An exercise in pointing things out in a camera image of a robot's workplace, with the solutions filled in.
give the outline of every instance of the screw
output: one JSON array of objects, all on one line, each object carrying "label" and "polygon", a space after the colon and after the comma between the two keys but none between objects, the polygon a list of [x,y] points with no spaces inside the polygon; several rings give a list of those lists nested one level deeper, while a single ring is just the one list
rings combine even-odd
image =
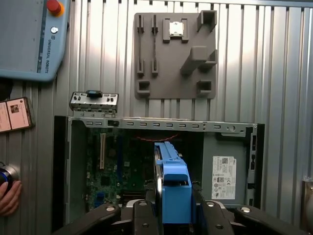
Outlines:
[{"label": "screw", "polygon": [[209,207],[214,207],[215,206],[215,204],[213,203],[213,202],[207,202],[206,203]]},{"label": "screw", "polygon": [[242,207],[241,210],[245,213],[249,213],[250,209],[248,207]]},{"label": "screw", "polygon": [[51,33],[55,34],[59,31],[59,29],[57,27],[52,27],[50,31]]},{"label": "screw", "polygon": [[223,229],[223,228],[224,228],[223,225],[220,225],[220,224],[215,225],[215,227],[216,227],[217,229]]},{"label": "screw", "polygon": [[111,211],[113,211],[113,210],[115,210],[114,207],[108,207],[108,208],[107,208],[107,211],[109,211],[109,212],[111,212]]}]

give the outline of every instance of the cable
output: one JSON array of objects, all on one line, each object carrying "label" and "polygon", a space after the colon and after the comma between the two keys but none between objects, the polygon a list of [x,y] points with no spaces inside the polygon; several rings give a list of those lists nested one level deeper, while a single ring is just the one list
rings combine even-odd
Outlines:
[{"label": "cable", "polygon": [[137,138],[137,139],[139,139],[139,140],[141,140],[141,141],[148,141],[148,142],[163,142],[163,141],[169,141],[169,140],[171,140],[171,139],[173,139],[173,138],[175,138],[175,137],[177,137],[177,136],[178,136],[178,134],[173,135],[173,136],[168,137],[168,138],[165,138],[165,139],[162,139],[162,140],[149,140],[149,139],[145,139],[145,138],[142,138],[142,137],[139,137],[139,136],[137,136],[136,138]]}]

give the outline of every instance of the black panel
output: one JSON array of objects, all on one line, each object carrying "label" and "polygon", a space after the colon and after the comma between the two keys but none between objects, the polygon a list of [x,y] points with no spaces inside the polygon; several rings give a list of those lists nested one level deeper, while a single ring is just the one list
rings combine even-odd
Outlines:
[{"label": "black panel", "polygon": [[67,117],[54,117],[52,232],[64,225],[64,180],[66,162]]}]

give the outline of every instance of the aluminum panel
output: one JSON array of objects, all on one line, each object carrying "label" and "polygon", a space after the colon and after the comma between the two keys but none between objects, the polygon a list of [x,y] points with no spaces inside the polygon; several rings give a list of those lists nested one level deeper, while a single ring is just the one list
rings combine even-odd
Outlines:
[{"label": "aluminum panel", "polygon": [[239,121],[253,122],[255,105],[256,6],[244,6]]},{"label": "aluminum panel", "polygon": [[[313,3],[166,3],[72,1],[67,47],[57,80],[52,84],[16,83],[11,94],[12,98],[25,95],[31,99],[36,126],[0,135],[0,161],[15,164],[23,181],[21,207],[14,216],[0,219],[0,234],[49,234],[53,115],[71,115],[71,93],[87,89],[119,93],[119,116],[265,123],[263,209],[299,224],[301,182],[313,175]],[[134,14],[210,8],[218,13],[216,97],[209,101],[136,100]]]},{"label": "aluminum panel", "polygon": [[282,160],[281,160],[281,189],[280,189],[280,218],[292,222],[292,189],[294,187],[294,164],[296,153],[296,140],[298,134],[298,98],[299,98],[299,55],[300,55],[300,28],[301,28],[301,9],[289,8],[287,18],[287,64],[285,78],[285,105],[283,107],[284,122]]},{"label": "aluminum panel", "polygon": [[243,11],[240,5],[228,10],[225,121],[239,121]]},{"label": "aluminum panel", "polygon": [[286,8],[275,7],[273,19],[272,67],[269,97],[268,149],[266,168],[266,203],[267,212],[278,215],[279,183],[281,183],[282,159],[282,114],[284,106],[285,88],[285,42],[286,37]]},{"label": "aluminum panel", "polygon": [[311,113],[313,107],[312,97],[312,83],[309,79],[309,56],[312,56],[310,38],[312,27],[312,10],[305,8],[302,12],[301,31],[302,37],[300,38],[300,85],[299,85],[299,125],[298,125],[298,139],[297,139],[297,153],[295,162],[295,174],[294,174],[294,217],[293,222],[299,224],[301,216],[301,191],[302,180],[304,173],[308,173],[308,163],[310,162],[310,141],[311,128],[307,128],[312,125]]}]

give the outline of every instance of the human hand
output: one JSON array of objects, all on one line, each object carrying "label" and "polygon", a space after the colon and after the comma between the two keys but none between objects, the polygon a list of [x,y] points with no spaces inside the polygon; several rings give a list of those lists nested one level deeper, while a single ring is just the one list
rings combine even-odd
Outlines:
[{"label": "human hand", "polygon": [[20,194],[22,190],[22,184],[20,181],[15,181],[13,186],[6,195],[6,189],[8,188],[8,182],[3,183],[0,186],[0,215],[11,215],[19,206]]}]

